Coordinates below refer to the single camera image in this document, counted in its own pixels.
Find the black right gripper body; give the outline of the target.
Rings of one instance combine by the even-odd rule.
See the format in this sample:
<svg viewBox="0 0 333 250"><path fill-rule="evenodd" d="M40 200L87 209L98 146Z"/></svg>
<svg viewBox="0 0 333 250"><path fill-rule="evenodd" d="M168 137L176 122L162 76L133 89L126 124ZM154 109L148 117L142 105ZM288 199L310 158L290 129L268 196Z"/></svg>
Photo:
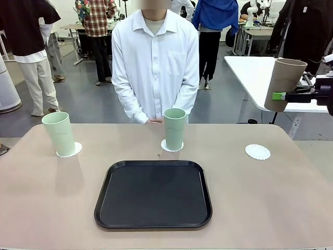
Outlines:
<svg viewBox="0 0 333 250"><path fill-rule="evenodd" d="M325 106L332 116L332 77L317 75L314 87L314 99L317 105Z"/></svg>

